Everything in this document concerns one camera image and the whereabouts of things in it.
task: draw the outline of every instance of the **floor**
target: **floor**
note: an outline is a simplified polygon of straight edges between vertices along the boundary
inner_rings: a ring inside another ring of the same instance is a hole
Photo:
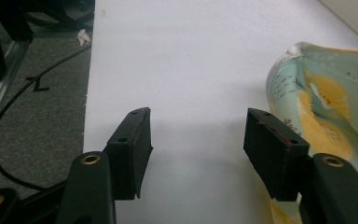
[[[67,8],[67,14],[73,18],[84,13],[76,6]],[[11,40],[3,28],[0,28],[0,35],[6,50]],[[28,82],[28,77],[35,77],[82,48],[84,46],[80,46],[76,34],[36,37],[2,100],[1,108]],[[90,56],[90,50],[87,50],[45,74],[40,88],[48,88],[48,91],[34,91],[33,84],[1,119],[0,163],[11,175],[44,188],[67,177],[72,160],[83,149]],[[37,192],[15,184],[1,174],[0,188],[13,188],[22,198]]]

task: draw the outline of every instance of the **white table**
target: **white table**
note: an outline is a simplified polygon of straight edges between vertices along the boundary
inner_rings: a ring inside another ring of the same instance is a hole
[[[358,48],[314,0],[98,0],[84,151],[152,110],[142,197],[117,202],[117,222],[270,223],[242,149],[246,112],[269,110],[269,69],[299,41]]]

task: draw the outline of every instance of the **cable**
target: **cable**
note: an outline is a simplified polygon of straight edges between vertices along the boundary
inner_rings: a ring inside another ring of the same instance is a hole
[[[16,95],[14,95],[10,101],[3,107],[3,109],[0,111],[0,120],[1,118],[5,115],[5,113],[7,112],[7,110],[10,108],[11,105],[13,105],[13,103],[17,100],[17,98],[19,98],[23,92],[25,92],[34,82],[36,82],[37,79],[41,78],[43,75],[45,75],[47,72],[49,72],[50,70],[52,70],[53,68],[57,67],[58,65],[60,65],[61,63],[64,63],[72,58],[75,58],[75,56],[79,55],[80,53],[91,49],[91,45],[86,46],[85,48],[75,52],[72,55],[69,55],[65,58],[63,58],[62,60],[56,62],[55,64],[53,64],[52,66],[50,66],[49,68],[47,68],[46,70],[44,70],[42,73],[40,73],[39,75],[37,75],[34,79],[32,79],[31,81],[29,81],[25,86],[23,86],[17,93]],[[7,179],[13,181],[14,183],[17,183],[19,185],[23,185],[26,188],[29,189],[36,189],[36,190],[43,190],[45,188],[37,186],[35,184],[31,184],[28,183],[26,181],[20,180],[17,177],[9,174],[0,164],[0,173],[2,175],[4,175]]]

